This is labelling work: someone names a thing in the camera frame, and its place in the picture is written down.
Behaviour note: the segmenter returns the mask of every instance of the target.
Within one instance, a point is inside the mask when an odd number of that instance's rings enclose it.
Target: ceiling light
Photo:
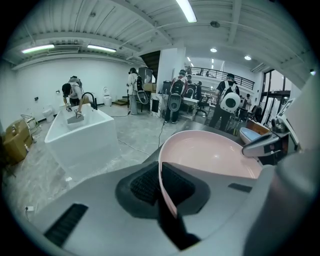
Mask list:
[[[194,11],[188,0],[176,0],[189,23],[197,22]]]
[[[41,46],[25,49],[22,52],[24,54],[28,54],[28,53],[32,53],[35,51],[40,51],[40,50],[45,50],[45,49],[50,49],[50,48],[55,48],[55,46],[53,44],[41,45]]]
[[[112,52],[112,53],[115,53],[115,52],[117,51],[116,49],[112,49],[112,48],[108,48],[108,47],[102,47],[102,46],[97,46],[97,45],[92,45],[92,44],[89,44],[89,45],[88,45],[88,48],[97,49],[97,50],[102,50],[102,51],[106,51],[106,52]]]

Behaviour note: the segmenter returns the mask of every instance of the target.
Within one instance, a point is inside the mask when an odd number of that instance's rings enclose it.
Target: black pants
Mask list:
[[[166,122],[169,122],[170,114],[171,114],[171,110],[169,108],[169,100],[168,100],[168,105],[166,106],[165,117],[164,117],[164,120]],[[172,112],[172,122],[176,122],[178,120],[178,116],[179,116],[179,109],[176,112]]]
[[[78,98],[70,98],[70,105],[71,107],[79,106],[80,100]]]
[[[217,122],[219,121],[220,117],[221,117],[221,124],[220,124],[220,131],[225,131],[227,123],[229,121],[230,118],[230,113],[227,111],[224,111],[223,109],[220,108],[219,105],[216,105],[214,113],[213,113],[213,117],[209,123],[209,126],[212,128],[215,128]]]

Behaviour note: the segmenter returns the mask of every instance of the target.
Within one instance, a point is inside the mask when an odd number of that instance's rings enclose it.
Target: railing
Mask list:
[[[197,76],[203,76],[203,77],[209,77],[209,78],[216,78],[219,80],[226,80],[228,73],[215,70],[215,69],[208,69],[208,68],[202,68],[202,67],[191,67],[186,66],[185,71],[188,75],[197,75]],[[241,76],[234,74],[234,80],[237,82],[238,86],[242,86],[245,89],[253,90],[255,82],[243,78]]]

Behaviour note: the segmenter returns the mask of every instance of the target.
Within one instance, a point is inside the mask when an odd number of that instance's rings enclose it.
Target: white bathtub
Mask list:
[[[54,159],[75,181],[90,176],[120,156],[115,120],[90,104],[82,106],[84,120],[67,125],[74,109],[62,109],[55,117],[45,144]]]

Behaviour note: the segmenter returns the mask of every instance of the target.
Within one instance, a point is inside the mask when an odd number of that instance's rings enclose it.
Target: faucet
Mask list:
[[[86,94],[90,94],[92,96],[92,103],[90,102],[91,104],[91,107],[95,110],[98,110],[98,105],[97,105],[97,98],[94,97],[94,95],[91,93],[91,92],[85,92],[81,99],[83,99],[85,97]]]

